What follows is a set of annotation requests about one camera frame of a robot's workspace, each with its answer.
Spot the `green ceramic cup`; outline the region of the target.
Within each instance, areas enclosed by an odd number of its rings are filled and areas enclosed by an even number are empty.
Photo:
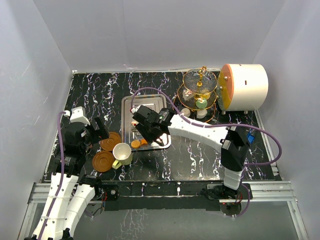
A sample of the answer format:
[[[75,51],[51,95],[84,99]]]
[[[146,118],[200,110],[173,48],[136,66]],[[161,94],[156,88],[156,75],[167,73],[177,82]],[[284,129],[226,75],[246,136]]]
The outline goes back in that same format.
[[[127,143],[118,143],[112,151],[114,162],[112,168],[117,170],[121,166],[130,165],[133,160],[131,147]]]

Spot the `white cream puff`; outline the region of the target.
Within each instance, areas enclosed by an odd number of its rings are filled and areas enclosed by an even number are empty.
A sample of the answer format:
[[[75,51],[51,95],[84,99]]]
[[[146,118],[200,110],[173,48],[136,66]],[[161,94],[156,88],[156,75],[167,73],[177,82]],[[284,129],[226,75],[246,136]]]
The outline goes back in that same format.
[[[198,119],[203,119],[206,115],[207,115],[207,110],[206,109],[199,110],[196,113],[196,117]]]

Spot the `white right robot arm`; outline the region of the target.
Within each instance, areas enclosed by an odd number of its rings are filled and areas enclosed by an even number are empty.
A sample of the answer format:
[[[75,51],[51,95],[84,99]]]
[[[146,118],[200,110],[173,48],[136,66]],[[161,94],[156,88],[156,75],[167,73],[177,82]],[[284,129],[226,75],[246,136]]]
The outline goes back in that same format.
[[[244,132],[236,126],[214,126],[175,113],[169,108],[156,112],[145,105],[130,110],[137,122],[135,128],[150,145],[157,143],[163,134],[188,138],[220,152],[224,167],[223,194],[233,199],[241,192],[241,177],[250,143]]]

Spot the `orange fish-shaped cookie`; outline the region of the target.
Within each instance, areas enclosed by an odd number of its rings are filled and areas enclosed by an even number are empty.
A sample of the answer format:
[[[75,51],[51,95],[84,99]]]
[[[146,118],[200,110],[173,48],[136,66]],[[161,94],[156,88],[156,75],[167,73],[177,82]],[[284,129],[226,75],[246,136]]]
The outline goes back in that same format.
[[[148,145],[148,142],[143,138],[140,140],[140,145],[143,146],[143,145]]]

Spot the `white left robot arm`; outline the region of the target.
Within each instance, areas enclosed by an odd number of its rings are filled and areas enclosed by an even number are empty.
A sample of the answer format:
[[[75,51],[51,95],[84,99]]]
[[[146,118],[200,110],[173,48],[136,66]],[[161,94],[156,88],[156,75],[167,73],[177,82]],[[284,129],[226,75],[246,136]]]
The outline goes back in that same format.
[[[64,130],[58,128],[60,151],[54,159],[55,170],[42,215],[30,240],[72,240],[87,205],[103,195],[98,177],[80,173],[90,148],[109,138],[107,127],[96,117],[98,128],[94,128],[82,106],[61,111],[58,116],[68,117],[69,124]]]

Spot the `yellow dome cake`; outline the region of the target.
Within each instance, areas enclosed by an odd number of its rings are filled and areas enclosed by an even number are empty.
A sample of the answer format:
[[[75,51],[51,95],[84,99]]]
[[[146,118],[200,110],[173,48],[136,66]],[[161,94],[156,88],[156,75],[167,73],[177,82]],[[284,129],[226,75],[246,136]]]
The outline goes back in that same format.
[[[211,94],[208,93],[208,94],[202,94],[201,97],[205,100],[208,100],[210,97],[211,97]]]

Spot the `white sprinkle cherry cake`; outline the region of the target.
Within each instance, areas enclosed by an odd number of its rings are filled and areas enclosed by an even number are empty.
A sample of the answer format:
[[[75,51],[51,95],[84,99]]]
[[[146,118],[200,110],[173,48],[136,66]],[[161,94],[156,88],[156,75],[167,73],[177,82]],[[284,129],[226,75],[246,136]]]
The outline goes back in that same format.
[[[136,125],[138,124],[138,122],[137,121],[135,121],[135,120],[133,120],[132,122],[131,122],[131,125],[132,125],[132,127],[136,127]]]

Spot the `white rectangular cream cake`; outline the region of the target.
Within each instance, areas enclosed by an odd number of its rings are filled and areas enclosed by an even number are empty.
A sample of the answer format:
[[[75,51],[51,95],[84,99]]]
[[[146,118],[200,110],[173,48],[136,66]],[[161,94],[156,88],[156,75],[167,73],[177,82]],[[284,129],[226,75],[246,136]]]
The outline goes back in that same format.
[[[189,101],[195,96],[195,94],[189,90],[184,89],[182,92],[182,97],[185,101]]]

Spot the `green dome cake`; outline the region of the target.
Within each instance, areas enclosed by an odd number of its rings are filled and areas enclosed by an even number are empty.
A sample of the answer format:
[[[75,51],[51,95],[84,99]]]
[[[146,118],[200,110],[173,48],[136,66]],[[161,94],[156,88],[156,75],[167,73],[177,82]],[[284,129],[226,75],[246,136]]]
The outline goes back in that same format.
[[[198,109],[205,109],[208,105],[208,102],[204,98],[198,98],[195,102],[195,105],[197,106]]]

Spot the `silver metal tray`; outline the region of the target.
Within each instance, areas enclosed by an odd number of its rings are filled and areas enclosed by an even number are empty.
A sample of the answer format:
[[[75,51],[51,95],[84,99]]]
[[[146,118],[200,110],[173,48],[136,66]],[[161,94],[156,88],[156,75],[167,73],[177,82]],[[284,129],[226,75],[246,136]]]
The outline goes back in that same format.
[[[125,96],[121,101],[121,139],[133,151],[166,149],[171,145],[171,136],[159,130],[158,139],[150,141],[152,124],[157,114],[167,107],[166,98],[161,94]]]

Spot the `round orange biscuit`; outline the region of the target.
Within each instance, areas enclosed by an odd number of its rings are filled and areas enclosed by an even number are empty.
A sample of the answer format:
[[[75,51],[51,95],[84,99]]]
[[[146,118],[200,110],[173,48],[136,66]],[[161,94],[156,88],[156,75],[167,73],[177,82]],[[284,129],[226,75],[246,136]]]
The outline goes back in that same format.
[[[133,149],[139,149],[141,147],[141,141],[136,139],[131,142],[131,147]]]

